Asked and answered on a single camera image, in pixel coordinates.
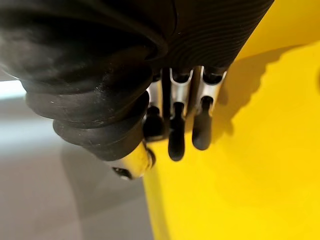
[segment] gray background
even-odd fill
[[[22,98],[0,100],[0,239],[152,240],[142,181],[61,140]]]

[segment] black ribbed cover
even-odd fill
[[[273,0],[176,0],[177,28],[168,55],[155,64],[167,67],[227,68]]]

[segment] black rubber fingertip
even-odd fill
[[[202,101],[202,112],[194,117],[192,130],[192,143],[198,150],[206,150],[211,143],[211,123],[212,118],[209,115],[209,108],[212,100],[204,99]]]
[[[143,135],[147,142],[158,141],[164,138],[165,123],[159,115],[159,110],[154,106],[147,110],[143,123]]]
[[[170,120],[168,153],[173,161],[180,161],[185,154],[185,120],[182,118],[184,105],[174,104],[175,115]]]

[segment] yellow surface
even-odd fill
[[[230,68],[207,151],[190,131],[180,162],[167,141],[151,145],[155,240],[320,239],[319,9],[274,4]]]

